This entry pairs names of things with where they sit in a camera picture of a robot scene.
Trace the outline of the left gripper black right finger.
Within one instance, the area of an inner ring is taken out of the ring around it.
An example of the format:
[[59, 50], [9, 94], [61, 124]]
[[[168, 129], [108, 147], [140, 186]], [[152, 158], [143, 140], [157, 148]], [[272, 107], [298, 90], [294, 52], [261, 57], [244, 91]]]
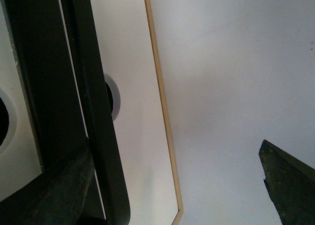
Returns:
[[259, 158], [264, 184], [283, 225], [315, 223], [315, 170], [263, 140]]

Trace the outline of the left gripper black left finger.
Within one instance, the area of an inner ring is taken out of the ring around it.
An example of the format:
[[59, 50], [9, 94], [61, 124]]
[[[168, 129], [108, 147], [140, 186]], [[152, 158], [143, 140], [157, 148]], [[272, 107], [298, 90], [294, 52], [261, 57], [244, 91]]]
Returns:
[[2, 225], [75, 225], [94, 176], [88, 141], [0, 202]]

